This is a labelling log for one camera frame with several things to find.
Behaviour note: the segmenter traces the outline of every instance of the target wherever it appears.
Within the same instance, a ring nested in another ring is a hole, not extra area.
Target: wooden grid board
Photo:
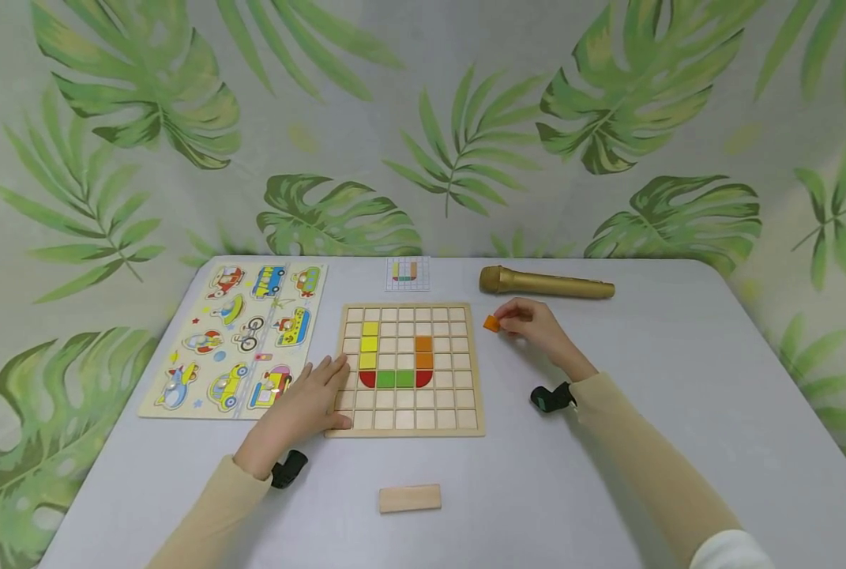
[[[344,305],[351,371],[333,411],[352,429],[328,437],[481,437],[483,399],[470,305]]]

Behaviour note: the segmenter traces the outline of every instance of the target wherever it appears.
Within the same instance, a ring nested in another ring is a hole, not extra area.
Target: monstera leaf
[[[63,0],[88,29],[75,31],[32,2],[40,51],[64,66],[53,77],[82,118],[103,116],[94,134],[131,149],[161,131],[199,168],[230,163],[239,149],[239,105],[220,81],[211,46],[189,25],[184,0]],[[88,40],[99,36],[104,45]]]
[[[758,238],[758,194],[745,184],[703,190],[724,175],[675,178],[661,175],[631,197],[596,229],[589,258],[696,258],[726,276],[747,258]]]
[[[56,345],[28,349],[0,371],[0,396],[21,422],[20,441],[0,447],[2,569],[39,562],[55,529],[41,529],[35,517],[69,509],[157,341],[115,328]],[[81,401],[72,401],[68,382]]]
[[[610,2],[572,54],[580,79],[594,89],[571,85],[559,70],[543,94],[544,113],[576,123],[569,131],[538,123],[544,148],[568,160],[584,146],[581,161],[592,174],[633,167],[704,108],[714,80],[739,51],[742,25],[762,3],[630,0],[619,34],[622,65]]]
[[[420,236],[410,217],[385,196],[358,182],[344,182],[313,205],[306,194],[330,178],[273,175],[265,201],[276,211],[258,215],[275,255],[420,255]]]
[[[846,342],[846,330],[834,330],[802,347],[805,332],[805,317],[799,312],[789,322],[782,339],[771,341],[775,346],[780,363],[786,367],[789,376],[805,396],[824,426],[837,437],[837,433],[846,431],[846,407],[837,404],[837,397],[846,395],[846,372],[832,375],[818,374],[819,367],[835,361],[836,351]],[[846,455],[846,446],[840,445]]]

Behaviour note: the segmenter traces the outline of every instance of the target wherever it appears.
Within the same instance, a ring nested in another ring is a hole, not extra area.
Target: hand
[[[531,299],[508,300],[495,311],[502,330],[509,336],[523,336],[547,355],[573,382],[596,375],[585,355],[565,334],[546,304]]]
[[[347,357],[326,356],[318,367],[307,364],[271,409],[249,431],[233,462],[259,480],[271,476],[278,457],[293,444],[329,429],[349,429],[349,417],[328,413],[337,391],[344,389],[350,365]]]

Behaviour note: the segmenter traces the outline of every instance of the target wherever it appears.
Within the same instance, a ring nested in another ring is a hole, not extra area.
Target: white table
[[[315,260],[331,272],[311,360],[334,350],[348,302],[466,300],[482,322],[509,298],[477,288],[480,269],[496,259],[433,259],[432,290],[416,293],[383,292],[380,258]],[[690,260],[506,264],[615,282],[613,300],[547,302],[777,567],[846,567],[846,460],[714,270]],[[309,466],[289,489],[272,490],[224,567],[672,567],[602,451],[577,425],[569,429],[565,413],[543,416],[528,402],[532,388],[561,376],[498,335],[477,329],[475,336],[487,436],[304,443]],[[169,349],[161,343],[156,359]],[[41,568],[143,567],[251,426],[140,419],[146,383]],[[436,483],[440,511],[377,511],[382,487]]]

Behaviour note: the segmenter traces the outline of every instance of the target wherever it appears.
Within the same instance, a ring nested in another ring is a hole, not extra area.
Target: wooden block
[[[442,487],[438,484],[399,486],[382,488],[378,491],[379,514],[390,514],[392,511],[441,509]]]

